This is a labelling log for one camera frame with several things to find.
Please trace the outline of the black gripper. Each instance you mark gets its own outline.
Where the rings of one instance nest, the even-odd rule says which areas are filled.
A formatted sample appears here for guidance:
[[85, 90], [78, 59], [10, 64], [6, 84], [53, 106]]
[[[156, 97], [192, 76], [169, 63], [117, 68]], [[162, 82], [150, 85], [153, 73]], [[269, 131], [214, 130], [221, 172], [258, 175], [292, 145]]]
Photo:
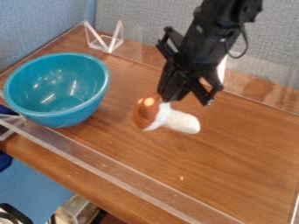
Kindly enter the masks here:
[[190, 24], [184, 36], [165, 26], [156, 48], [165, 58], [157, 85], [162, 101], [180, 101], [193, 93], [202, 106], [210, 105], [216, 93], [224, 88], [217, 74], [224, 55], [216, 54], [212, 37], [196, 24]]

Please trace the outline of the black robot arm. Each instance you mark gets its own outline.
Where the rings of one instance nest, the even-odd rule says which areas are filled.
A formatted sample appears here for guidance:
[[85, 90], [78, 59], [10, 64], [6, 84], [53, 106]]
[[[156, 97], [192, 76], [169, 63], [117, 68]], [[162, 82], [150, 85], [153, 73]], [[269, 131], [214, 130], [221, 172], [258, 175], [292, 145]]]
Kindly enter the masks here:
[[222, 90], [217, 67], [229, 56], [237, 38], [246, 36], [244, 24], [256, 20], [262, 0], [202, 0], [193, 11], [188, 31], [164, 28], [156, 48], [165, 58], [157, 85], [164, 102], [194, 94], [202, 105]]

